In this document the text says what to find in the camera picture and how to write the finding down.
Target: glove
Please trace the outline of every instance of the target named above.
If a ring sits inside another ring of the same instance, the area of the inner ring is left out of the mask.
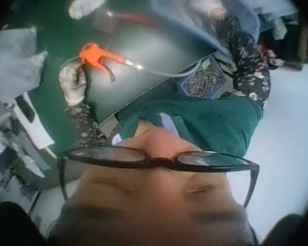
[[[224,18],[227,13],[221,0],[191,0],[190,6],[194,10],[214,19]]]
[[[73,19],[81,19],[100,7],[106,0],[74,0],[68,13]]]
[[[64,66],[59,72],[59,82],[69,106],[84,100],[87,80],[82,63],[74,61]]]

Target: forehead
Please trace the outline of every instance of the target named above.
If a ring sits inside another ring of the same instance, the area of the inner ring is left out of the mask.
[[[164,221],[163,218],[147,220],[141,216],[113,214],[112,211],[107,216],[99,210],[93,210],[91,213],[88,211],[82,216],[76,216],[77,210],[74,208],[68,213],[65,210],[65,215],[69,217],[68,227],[70,229],[66,234],[79,235],[81,238],[85,236],[88,239],[92,237],[96,240],[96,244],[100,240],[106,243],[118,240],[119,244],[116,245],[225,246],[236,245],[236,242],[251,239],[245,221],[198,222],[189,219],[182,223],[173,223],[170,218]]]

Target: sleeve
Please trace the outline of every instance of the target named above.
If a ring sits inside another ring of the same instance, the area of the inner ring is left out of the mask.
[[[268,65],[253,37],[240,26],[239,20],[229,16],[217,25],[219,37],[227,44],[237,71],[233,93],[252,99],[264,108],[271,83]]]
[[[90,107],[85,102],[69,106],[67,112],[76,134],[75,148],[100,146],[106,143],[105,134],[99,129],[98,123],[91,114]]]

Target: person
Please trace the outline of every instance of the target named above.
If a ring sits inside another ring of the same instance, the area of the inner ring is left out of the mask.
[[[103,167],[100,160],[90,166],[66,200],[50,242],[257,244],[244,206],[235,201],[225,173],[173,169],[175,159],[193,161],[187,155],[180,158],[183,153],[214,151],[243,157],[263,117],[271,85],[258,46],[235,17],[219,19],[216,29],[227,42],[237,67],[233,90],[213,100],[176,96],[149,101],[130,109],[120,122],[119,132],[109,141],[84,102],[87,83],[81,64],[71,63],[61,70],[60,86],[77,135],[75,147],[82,150],[80,155],[87,149],[115,146],[108,149],[126,151],[113,151],[105,158],[134,161],[128,151],[135,156],[144,153],[154,168]]]

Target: eyeglasses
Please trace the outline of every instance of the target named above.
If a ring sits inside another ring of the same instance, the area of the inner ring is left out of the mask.
[[[260,169],[259,165],[252,161],[213,151],[182,152],[173,160],[156,158],[157,161],[154,161],[146,152],[127,147],[100,146],[78,148],[69,150],[59,157],[59,183],[65,199],[67,199],[65,185],[67,160],[92,166],[121,169],[149,170],[163,167],[184,172],[226,173],[234,196],[235,193],[245,191],[244,202],[241,202],[244,207],[248,205],[252,197]]]

